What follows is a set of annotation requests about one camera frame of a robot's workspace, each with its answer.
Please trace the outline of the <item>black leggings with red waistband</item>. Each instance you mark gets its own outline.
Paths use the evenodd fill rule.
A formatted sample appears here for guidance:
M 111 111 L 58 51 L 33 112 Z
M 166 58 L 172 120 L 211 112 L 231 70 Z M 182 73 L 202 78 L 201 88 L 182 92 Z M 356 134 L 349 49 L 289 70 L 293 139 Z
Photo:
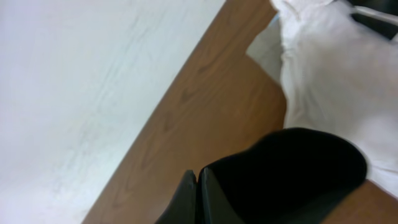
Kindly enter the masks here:
M 368 171 L 353 144 L 305 128 L 271 133 L 206 167 L 244 223 L 321 223 Z

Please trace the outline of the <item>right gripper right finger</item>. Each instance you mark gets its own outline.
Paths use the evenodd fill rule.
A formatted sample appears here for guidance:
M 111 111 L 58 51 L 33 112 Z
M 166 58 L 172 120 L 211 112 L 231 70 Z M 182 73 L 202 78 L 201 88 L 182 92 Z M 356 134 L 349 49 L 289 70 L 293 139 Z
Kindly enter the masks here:
M 204 168 L 197 186 L 196 222 L 199 224 L 244 224 L 234 211 L 216 176 Z

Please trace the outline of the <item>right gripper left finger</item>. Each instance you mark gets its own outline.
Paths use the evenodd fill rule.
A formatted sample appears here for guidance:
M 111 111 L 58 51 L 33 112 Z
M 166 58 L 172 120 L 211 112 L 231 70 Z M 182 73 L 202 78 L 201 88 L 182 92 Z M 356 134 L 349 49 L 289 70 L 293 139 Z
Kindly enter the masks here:
M 195 224 L 197 178 L 187 170 L 167 208 L 155 224 Z

